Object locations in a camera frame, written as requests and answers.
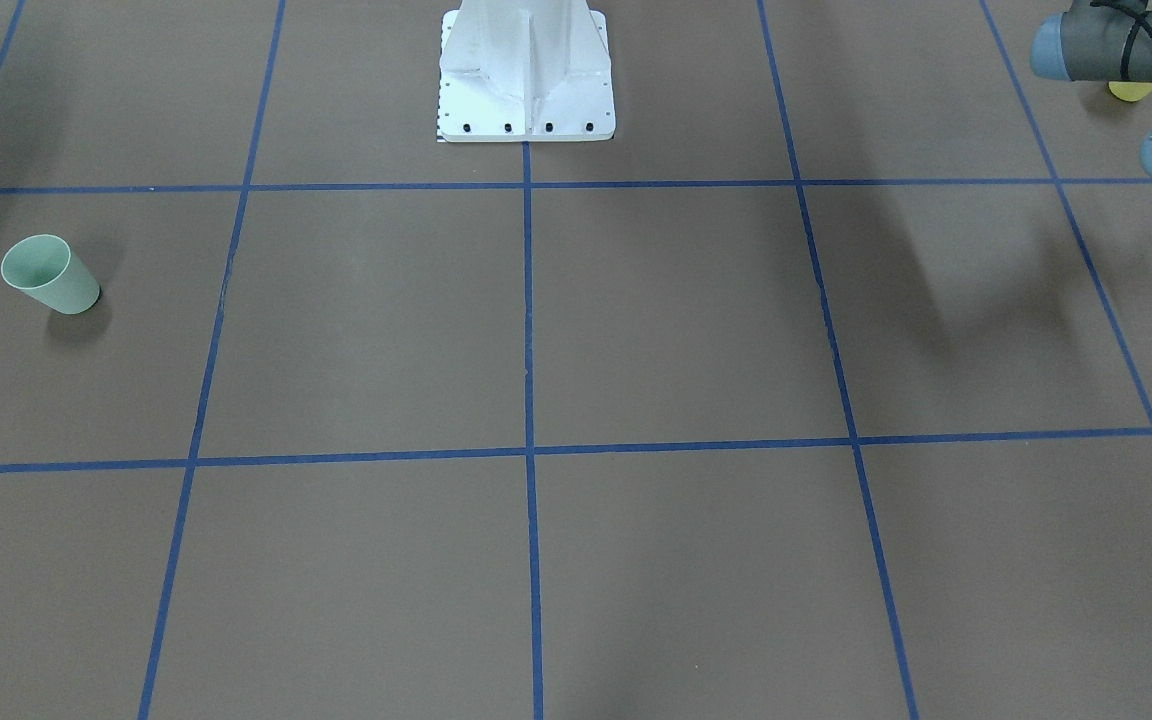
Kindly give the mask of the yellow plastic cup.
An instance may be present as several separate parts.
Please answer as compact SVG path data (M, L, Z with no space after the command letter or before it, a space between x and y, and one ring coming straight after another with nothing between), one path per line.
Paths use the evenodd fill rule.
M1152 82L1112 81L1107 90L1121 103L1140 103L1152 94Z

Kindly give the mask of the light green plastic cup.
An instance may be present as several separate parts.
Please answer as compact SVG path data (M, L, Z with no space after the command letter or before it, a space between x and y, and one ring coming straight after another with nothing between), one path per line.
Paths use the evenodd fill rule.
M101 285L69 243L55 234L20 240L0 263L3 282L59 314L86 313Z

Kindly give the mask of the brown paper table mat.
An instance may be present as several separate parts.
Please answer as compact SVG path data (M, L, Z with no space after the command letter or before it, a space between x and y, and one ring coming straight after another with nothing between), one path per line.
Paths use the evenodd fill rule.
M1152 719L1152 105L1064 1L0 1L0 719Z

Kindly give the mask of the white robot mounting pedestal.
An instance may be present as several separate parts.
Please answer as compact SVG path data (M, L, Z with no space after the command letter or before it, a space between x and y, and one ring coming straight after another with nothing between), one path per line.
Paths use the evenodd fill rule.
M438 141L616 135L608 23L585 1L462 1L440 31Z

